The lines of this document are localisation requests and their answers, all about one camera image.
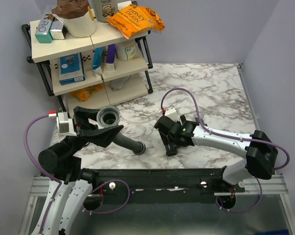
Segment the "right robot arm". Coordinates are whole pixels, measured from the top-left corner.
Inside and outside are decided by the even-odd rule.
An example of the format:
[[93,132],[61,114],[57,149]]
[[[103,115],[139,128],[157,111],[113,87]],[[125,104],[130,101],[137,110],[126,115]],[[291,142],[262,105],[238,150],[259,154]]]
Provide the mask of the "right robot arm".
[[219,131],[202,125],[198,119],[186,120],[185,116],[181,116],[180,121],[162,116],[154,127],[165,145],[206,146],[241,157],[237,163],[224,167],[222,176],[216,179],[216,187],[222,192],[250,177],[272,178],[278,151],[262,131],[256,130],[250,135]]

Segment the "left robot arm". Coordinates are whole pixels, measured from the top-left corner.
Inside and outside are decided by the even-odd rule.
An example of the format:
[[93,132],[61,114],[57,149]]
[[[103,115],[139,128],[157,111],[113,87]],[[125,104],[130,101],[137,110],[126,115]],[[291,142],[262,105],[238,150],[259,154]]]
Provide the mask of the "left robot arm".
[[[98,121],[99,110],[76,107],[73,118],[66,113],[51,112],[32,120],[23,134],[23,143],[28,157],[37,169],[49,178],[46,200],[32,234],[68,235],[79,212],[85,211],[83,203],[91,193],[103,194],[104,186],[116,183],[117,179],[99,181],[96,170],[81,168],[81,158],[74,154],[88,142],[101,147],[109,146],[123,129],[123,125],[98,128],[89,122]],[[29,148],[28,133],[31,126],[44,118],[53,118],[60,122],[65,118],[68,135],[59,143],[40,152],[35,158]]]

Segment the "grey tee pipe fitting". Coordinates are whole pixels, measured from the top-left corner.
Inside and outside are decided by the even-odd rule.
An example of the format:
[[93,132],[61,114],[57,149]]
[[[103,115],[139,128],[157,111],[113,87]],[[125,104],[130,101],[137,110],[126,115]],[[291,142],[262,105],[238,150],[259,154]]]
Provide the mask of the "grey tee pipe fitting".
[[169,143],[169,144],[165,145],[166,156],[172,157],[172,156],[177,155],[179,147],[180,146],[175,145],[173,143]]

